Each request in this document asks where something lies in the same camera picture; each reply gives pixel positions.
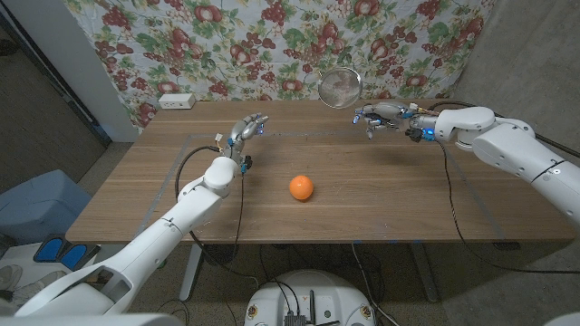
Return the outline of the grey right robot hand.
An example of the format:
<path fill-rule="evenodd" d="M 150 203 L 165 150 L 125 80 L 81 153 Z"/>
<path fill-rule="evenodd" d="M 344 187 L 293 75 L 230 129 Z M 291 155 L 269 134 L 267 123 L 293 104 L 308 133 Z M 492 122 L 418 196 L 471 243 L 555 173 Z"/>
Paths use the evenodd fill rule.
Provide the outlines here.
<path fill-rule="evenodd" d="M 423 140 L 422 129 L 411 126 L 411 119 L 419 115 L 410 106 L 397 101 L 367 103 L 354 111 L 353 124 L 364 122 L 368 139 L 372 139 L 377 130 L 404 128 L 407 137 L 420 142 Z"/>

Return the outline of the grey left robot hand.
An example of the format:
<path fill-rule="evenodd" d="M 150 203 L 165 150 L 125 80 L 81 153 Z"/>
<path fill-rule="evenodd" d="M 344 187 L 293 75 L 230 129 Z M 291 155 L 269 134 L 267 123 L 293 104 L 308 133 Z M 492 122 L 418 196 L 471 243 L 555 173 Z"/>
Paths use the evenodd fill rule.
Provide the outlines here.
<path fill-rule="evenodd" d="M 231 130 L 223 156 L 234 160 L 240 166 L 242 174 L 245 174 L 252 166 L 251 157 L 242 154 L 245 141 L 252 139 L 255 135 L 261 135 L 264 124 L 268 120 L 269 117 L 261 112 L 250 114 L 239 120 Z"/>

